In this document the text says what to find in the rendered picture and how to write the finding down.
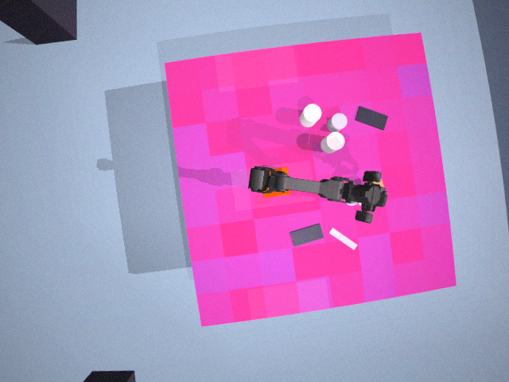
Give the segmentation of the white flat bar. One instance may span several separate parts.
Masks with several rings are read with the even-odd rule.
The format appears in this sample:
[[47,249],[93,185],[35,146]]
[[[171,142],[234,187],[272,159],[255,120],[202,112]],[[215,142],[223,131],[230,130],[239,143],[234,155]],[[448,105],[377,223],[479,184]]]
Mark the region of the white flat bar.
[[344,242],[344,244],[348,245],[351,249],[355,250],[356,247],[358,246],[357,244],[355,244],[354,242],[352,242],[349,238],[347,238],[345,235],[343,235],[342,233],[338,232],[337,230],[335,229],[331,229],[331,231],[329,232],[329,234],[332,234],[333,236],[335,236],[337,239],[341,240],[342,242]]

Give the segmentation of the white cylinder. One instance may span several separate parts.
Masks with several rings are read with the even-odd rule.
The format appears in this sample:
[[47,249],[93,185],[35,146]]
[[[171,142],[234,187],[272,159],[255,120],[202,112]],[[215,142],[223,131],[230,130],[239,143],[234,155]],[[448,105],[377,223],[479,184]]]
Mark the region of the white cylinder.
[[321,113],[321,108],[311,103],[305,107],[299,120],[303,127],[312,127],[321,117]]
[[328,124],[327,124],[327,127],[328,129],[331,131],[331,132],[338,132],[340,131],[342,128],[344,128],[347,124],[347,118],[345,115],[343,114],[335,114],[329,121],[328,121]]
[[344,146],[344,137],[339,132],[333,132],[321,141],[321,149],[326,153],[338,151]]

